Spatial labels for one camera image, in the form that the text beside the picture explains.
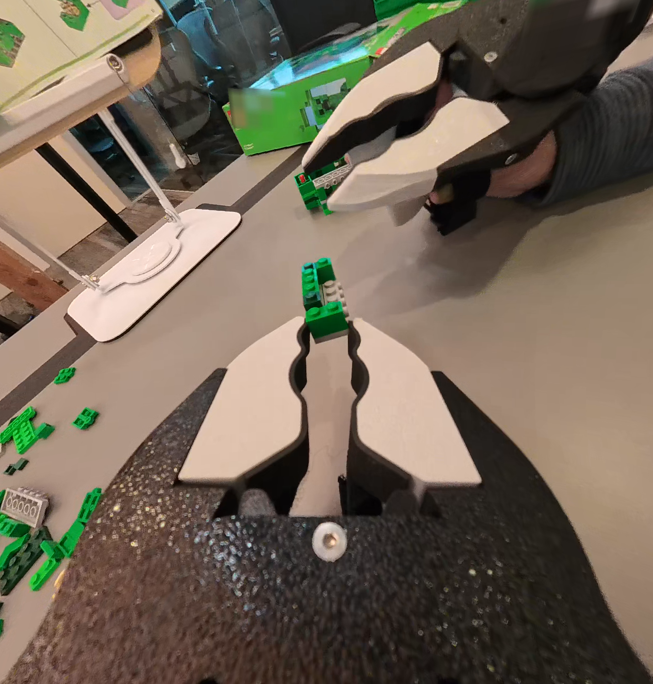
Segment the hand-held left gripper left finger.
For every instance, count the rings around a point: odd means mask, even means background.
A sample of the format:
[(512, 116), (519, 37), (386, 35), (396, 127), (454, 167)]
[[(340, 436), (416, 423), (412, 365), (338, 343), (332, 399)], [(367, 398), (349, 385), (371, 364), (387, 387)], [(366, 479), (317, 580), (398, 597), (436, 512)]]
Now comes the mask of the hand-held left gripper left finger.
[(309, 330), (296, 316), (228, 365), (178, 481), (237, 494), (297, 492), (309, 464), (309, 348)]

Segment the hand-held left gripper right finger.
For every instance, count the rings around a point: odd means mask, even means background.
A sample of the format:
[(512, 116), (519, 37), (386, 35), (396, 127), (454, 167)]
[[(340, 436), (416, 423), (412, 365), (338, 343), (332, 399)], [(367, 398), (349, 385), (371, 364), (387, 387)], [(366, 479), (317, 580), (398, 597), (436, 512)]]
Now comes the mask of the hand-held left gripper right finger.
[(348, 477), (370, 494), (425, 494), (482, 482), (432, 372), (396, 339), (355, 318)]

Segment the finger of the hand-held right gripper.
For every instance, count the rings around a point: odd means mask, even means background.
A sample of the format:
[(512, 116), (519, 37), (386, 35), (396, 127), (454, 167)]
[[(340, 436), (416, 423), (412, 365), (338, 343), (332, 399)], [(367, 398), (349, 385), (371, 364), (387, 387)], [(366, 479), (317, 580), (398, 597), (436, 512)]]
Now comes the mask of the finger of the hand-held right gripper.
[(422, 129), (391, 142), (380, 156), (362, 161), (328, 200), (334, 213), (384, 207), (395, 226), (422, 209), (438, 168), (509, 123), (495, 103), (455, 98)]
[(432, 42), (390, 47), (331, 114), (305, 152), (303, 170), (312, 173), (403, 120), (421, 117), (434, 102), (442, 69), (442, 51)]

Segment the green brick model grey beams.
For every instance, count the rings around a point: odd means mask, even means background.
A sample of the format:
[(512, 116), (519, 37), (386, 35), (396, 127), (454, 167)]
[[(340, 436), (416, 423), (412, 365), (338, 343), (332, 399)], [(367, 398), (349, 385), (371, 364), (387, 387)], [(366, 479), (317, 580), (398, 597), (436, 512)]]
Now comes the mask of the green brick model grey beams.
[(352, 168), (353, 165), (348, 159), (342, 157), (310, 174), (300, 172), (294, 176), (305, 208), (308, 211), (321, 209), (324, 215), (331, 215), (333, 212), (328, 206), (329, 197), (350, 174)]

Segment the long green brick assembly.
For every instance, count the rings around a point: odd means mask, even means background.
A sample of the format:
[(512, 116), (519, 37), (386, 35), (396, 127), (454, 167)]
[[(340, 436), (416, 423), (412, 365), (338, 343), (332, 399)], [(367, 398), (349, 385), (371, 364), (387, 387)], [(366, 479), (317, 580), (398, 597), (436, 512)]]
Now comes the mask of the long green brick assembly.
[(345, 335), (350, 312), (331, 259), (322, 257), (304, 263), (300, 275), (305, 324), (314, 341), (320, 343)]

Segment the person's right forearm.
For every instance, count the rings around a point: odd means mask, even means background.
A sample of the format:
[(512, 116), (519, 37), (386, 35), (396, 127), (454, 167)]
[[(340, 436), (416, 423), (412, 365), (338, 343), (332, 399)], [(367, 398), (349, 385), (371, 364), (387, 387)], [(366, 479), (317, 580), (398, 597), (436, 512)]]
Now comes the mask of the person's right forearm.
[(536, 206), (652, 172), (653, 57), (607, 76), (554, 137), (552, 176), (527, 196)]

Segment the grey desk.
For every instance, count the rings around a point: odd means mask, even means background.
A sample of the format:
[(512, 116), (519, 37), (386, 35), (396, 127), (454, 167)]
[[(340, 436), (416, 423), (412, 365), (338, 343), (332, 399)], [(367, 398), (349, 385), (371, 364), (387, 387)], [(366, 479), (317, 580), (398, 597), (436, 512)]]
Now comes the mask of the grey desk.
[[(103, 489), (64, 569), (6, 598), (0, 683), (653, 683), (653, 173), (441, 237), (422, 211), (310, 216), (299, 156), (190, 197), (242, 224), (124, 337), (70, 331), (72, 293), (0, 347), (0, 429), (56, 426), (0, 489), (48, 493), (55, 538)], [(320, 256), (495, 463), (437, 518), (339, 516), (343, 338), (306, 359), (313, 501), (216, 519), (223, 493), (175, 481), (218, 370), (300, 314)]]

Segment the person's right hand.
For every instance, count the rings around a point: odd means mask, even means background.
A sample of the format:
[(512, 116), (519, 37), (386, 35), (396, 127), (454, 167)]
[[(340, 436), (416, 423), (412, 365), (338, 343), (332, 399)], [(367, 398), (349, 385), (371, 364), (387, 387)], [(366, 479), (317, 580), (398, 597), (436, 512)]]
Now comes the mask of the person's right hand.
[(550, 131), (530, 155), (510, 166), (491, 171), (486, 197), (517, 198), (546, 184), (553, 174), (557, 152), (556, 136)]

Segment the green toy box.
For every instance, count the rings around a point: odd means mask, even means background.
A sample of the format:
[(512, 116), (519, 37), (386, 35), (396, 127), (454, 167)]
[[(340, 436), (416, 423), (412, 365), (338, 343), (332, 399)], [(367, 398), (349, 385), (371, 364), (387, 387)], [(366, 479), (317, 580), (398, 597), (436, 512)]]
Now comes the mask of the green toy box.
[(247, 156), (314, 140), (366, 72), (385, 22), (282, 61), (252, 84), (231, 88), (224, 105), (237, 141)]

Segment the white book stand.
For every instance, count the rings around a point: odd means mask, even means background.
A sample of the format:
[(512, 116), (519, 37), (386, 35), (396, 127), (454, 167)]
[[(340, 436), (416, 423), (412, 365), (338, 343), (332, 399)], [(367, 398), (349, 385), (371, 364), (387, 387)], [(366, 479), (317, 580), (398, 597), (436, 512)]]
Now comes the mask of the white book stand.
[(98, 115), (166, 214), (163, 227), (143, 237), (102, 276), (80, 275), (40, 245), (6, 228), (9, 235), (57, 263), (85, 287), (68, 307), (69, 320), (100, 343), (113, 341), (132, 328), (242, 222), (241, 214), (228, 207), (174, 208), (106, 108), (141, 88), (158, 70), (160, 38), (156, 30), (149, 30), (152, 36), (143, 47), (124, 56), (100, 56), (87, 66), (74, 67), (61, 81), (52, 77), (52, 85), (0, 113), (0, 167)]

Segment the pile of loose toy bricks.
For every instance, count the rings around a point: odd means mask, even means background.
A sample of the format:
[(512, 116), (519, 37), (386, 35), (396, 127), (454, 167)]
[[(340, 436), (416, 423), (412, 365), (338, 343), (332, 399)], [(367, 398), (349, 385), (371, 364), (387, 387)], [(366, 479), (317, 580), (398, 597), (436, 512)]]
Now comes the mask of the pile of loose toy bricks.
[[(8, 477), (21, 472), (29, 463), (27, 452), (56, 429), (49, 423), (36, 424), (37, 415), (35, 407), (27, 406), (0, 431), (0, 456), (8, 446), (18, 456), (4, 470)], [(8, 541), (0, 554), (0, 596), (9, 596), (38, 562), (40, 568), (30, 577), (29, 586), (33, 592), (41, 590), (62, 562), (72, 558), (102, 495), (100, 487), (87, 492), (74, 521), (55, 540), (45, 525), (48, 494), (29, 486), (0, 490), (0, 538)]]

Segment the instruction booklet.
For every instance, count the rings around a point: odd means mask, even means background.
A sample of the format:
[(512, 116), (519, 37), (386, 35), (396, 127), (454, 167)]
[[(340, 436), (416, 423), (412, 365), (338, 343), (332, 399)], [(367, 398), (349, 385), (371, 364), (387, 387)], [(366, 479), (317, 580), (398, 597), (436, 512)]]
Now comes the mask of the instruction booklet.
[(0, 112), (158, 21), (158, 1), (0, 1)]

